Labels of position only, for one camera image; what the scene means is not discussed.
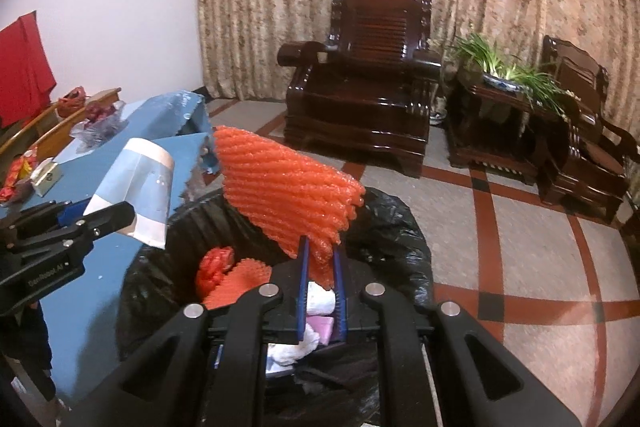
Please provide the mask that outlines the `blue white paper cup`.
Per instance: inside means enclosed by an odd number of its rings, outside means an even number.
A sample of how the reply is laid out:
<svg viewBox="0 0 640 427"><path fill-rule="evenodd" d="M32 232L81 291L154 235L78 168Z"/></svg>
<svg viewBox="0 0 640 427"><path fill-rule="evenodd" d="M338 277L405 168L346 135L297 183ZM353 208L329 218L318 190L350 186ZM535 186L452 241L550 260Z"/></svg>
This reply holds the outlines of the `blue white paper cup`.
<svg viewBox="0 0 640 427"><path fill-rule="evenodd" d="M163 147L131 138L89 200L84 215L128 202L134 220L119 233L164 249L175 161Z"/></svg>

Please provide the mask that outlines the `orange foam fruit net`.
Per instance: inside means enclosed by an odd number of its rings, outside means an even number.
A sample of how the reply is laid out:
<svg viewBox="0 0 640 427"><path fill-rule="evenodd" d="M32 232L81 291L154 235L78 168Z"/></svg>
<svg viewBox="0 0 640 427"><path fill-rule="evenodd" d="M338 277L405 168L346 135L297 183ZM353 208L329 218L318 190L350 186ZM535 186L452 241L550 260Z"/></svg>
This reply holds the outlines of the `orange foam fruit net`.
<svg viewBox="0 0 640 427"><path fill-rule="evenodd" d="M267 284L272 268L256 259L245 258L235 265L224 279L203 300L207 310L228 307L247 291Z"/></svg>

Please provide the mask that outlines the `red plastic bag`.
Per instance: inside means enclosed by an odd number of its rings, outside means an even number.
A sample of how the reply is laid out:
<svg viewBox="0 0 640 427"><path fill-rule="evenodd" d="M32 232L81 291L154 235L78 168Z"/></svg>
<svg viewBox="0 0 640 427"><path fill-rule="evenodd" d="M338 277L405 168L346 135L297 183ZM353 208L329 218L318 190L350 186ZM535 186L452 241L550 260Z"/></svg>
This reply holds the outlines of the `red plastic bag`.
<svg viewBox="0 0 640 427"><path fill-rule="evenodd" d="M209 249L198 266L195 275L195 290L204 300L220 283L234 265L232 247L214 247Z"/></svg>

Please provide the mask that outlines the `pink face mask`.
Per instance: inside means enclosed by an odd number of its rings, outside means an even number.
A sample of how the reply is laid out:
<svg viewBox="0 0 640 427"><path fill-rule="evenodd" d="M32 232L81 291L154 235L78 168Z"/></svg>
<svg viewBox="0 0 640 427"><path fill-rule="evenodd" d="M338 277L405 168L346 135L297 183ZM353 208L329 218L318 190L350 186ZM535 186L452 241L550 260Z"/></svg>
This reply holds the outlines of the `pink face mask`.
<svg viewBox="0 0 640 427"><path fill-rule="evenodd" d="M320 345L327 346L331 342L334 317L329 317L329 315L308 315L306 323L319 335Z"/></svg>

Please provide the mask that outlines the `white tissue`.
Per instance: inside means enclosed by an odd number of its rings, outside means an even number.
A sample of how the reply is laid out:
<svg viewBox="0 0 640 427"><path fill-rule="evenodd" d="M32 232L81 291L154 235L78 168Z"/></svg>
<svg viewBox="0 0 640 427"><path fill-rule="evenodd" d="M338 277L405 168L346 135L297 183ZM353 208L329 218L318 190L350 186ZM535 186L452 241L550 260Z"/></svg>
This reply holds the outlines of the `white tissue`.
<svg viewBox="0 0 640 427"><path fill-rule="evenodd" d="M310 281L307 285L306 314L310 317L331 315L335 310L336 297L332 289L324 289Z"/></svg>
<svg viewBox="0 0 640 427"><path fill-rule="evenodd" d="M318 348L320 335L309 325L305 326L303 339L295 345L270 343L267 350L268 366L289 367L306 358Z"/></svg>

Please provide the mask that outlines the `beige tissue box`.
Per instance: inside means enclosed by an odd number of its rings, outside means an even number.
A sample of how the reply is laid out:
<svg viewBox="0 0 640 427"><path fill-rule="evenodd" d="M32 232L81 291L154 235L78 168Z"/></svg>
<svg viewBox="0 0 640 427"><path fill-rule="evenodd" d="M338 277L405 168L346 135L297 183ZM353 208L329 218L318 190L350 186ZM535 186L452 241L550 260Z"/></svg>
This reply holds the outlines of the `beige tissue box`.
<svg viewBox="0 0 640 427"><path fill-rule="evenodd" d="M63 176L60 165L54 160L53 157L46 158L43 162L40 162L37 168L32 170L29 181L32 184L34 193L43 197L46 195L58 180Z"/></svg>

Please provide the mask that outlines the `red snack packets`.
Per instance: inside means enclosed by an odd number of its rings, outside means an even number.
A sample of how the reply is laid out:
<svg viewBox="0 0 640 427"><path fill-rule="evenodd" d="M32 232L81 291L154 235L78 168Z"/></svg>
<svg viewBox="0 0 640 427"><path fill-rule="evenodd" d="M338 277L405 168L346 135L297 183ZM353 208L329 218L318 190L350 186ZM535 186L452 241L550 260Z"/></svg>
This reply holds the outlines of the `red snack packets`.
<svg viewBox="0 0 640 427"><path fill-rule="evenodd" d="M0 202L7 202L17 191L17 183L29 179L38 164L38 147L29 147L22 155L17 155L11 162L9 172L0 191Z"/></svg>

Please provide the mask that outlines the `blue tablecloth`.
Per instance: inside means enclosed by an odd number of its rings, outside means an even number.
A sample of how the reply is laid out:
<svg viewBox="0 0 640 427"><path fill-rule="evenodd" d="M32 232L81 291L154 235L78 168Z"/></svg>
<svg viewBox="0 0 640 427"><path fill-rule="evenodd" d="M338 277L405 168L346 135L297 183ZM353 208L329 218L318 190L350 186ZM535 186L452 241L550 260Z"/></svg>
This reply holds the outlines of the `blue tablecloth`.
<svg viewBox="0 0 640 427"><path fill-rule="evenodd" d="M22 390L77 402L116 363L122 280L164 248L195 168L214 161L206 104L154 96L90 153L62 162L42 204L1 213L1 402Z"/></svg>

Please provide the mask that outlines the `wooden tv cabinet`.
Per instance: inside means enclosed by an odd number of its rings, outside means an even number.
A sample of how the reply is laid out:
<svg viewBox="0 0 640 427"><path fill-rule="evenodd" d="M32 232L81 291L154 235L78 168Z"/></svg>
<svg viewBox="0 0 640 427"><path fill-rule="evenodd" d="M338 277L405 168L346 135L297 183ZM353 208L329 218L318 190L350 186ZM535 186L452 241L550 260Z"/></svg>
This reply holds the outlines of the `wooden tv cabinet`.
<svg viewBox="0 0 640 427"><path fill-rule="evenodd" d="M85 118L85 113L86 108L81 107L62 118L58 116L58 103L52 104L1 144L1 165L9 164L32 147L37 149L39 160L55 157L72 142L70 129Z"/></svg>

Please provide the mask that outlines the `glass fruit bowl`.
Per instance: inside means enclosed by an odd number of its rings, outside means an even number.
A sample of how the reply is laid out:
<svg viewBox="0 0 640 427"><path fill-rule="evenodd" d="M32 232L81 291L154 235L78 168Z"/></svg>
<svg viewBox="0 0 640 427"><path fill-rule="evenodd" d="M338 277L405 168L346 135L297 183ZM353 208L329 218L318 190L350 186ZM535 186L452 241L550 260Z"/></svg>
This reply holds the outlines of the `glass fruit bowl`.
<svg viewBox="0 0 640 427"><path fill-rule="evenodd" d="M70 137L79 140L81 150L93 150L114 138L116 134L127 126L127 121L122 117L125 103L116 101L113 103L98 102L100 104L114 104L116 113L95 124L89 124L86 116L83 120L70 129Z"/></svg>

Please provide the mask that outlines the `red apples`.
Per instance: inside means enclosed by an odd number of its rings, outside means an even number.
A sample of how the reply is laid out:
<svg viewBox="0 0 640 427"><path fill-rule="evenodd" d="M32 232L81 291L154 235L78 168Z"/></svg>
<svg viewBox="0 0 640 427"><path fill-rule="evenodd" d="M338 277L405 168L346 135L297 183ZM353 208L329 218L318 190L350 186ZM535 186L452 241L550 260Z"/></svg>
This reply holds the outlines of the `red apples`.
<svg viewBox="0 0 640 427"><path fill-rule="evenodd" d="M98 102L91 102L85 107L85 116L89 124L95 124L115 113L116 107L114 104L104 105Z"/></svg>

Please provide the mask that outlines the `red decorative pumpkin ornament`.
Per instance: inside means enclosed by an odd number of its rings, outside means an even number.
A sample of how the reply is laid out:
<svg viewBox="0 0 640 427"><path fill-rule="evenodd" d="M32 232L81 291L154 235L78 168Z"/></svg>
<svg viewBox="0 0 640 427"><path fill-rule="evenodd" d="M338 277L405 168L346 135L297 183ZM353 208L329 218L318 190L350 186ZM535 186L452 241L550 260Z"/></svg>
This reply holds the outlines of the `red decorative pumpkin ornament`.
<svg viewBox="0 0 640 427"><path fill-rule="evenodd" d="M58 118L65 119L85 107L87 101L86 91L79 86L70 90L66 95L61 96L56 102L56 113Z"/></svg>

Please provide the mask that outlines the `red cloth cover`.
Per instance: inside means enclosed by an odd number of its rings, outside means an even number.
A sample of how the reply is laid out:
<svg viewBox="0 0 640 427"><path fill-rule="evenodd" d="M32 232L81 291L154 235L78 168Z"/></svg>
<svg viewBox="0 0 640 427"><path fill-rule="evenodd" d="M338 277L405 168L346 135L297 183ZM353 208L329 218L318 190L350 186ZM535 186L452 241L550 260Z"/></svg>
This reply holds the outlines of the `red cloth cover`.
<svg viewBox="0 0 640 427"><path fill-rule="evenodd" d="M42 46L36 12L0 34L1 128L37 116L50 105L56 81Z"/></svg>

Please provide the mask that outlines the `dark wooden side table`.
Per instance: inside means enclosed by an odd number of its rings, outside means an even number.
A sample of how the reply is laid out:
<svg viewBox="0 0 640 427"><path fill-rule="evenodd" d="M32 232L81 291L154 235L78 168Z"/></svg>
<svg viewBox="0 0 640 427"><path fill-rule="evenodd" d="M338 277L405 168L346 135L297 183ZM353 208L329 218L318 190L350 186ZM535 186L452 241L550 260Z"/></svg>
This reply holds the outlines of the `dark wooden side table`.
<svg viewBox="0 0 640 427"><path fill-rule="evenodd" d="M548 128L562 122L553 110L530 105L514 83L475 65L458 67L447 112L451 166L484 166L526 184L537 181L548 153Z"/></svg>

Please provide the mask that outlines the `green potted plant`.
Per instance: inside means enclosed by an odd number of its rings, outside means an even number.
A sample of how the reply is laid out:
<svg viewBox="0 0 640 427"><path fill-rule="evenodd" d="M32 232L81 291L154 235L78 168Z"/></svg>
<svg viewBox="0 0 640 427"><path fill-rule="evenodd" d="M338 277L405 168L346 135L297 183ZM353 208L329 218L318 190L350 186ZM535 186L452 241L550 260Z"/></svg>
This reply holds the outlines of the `green potted plant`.
<svg viewBox="0 0 640 427"><path fill-rule="evenodd" d="M465 86L483 86L525 100L531 109L547 109L565 116L561 98L565 91L546 72L528 66L515 55L508 61L477 32L454 38L452 53L459 62L459 78Z"/></svg>

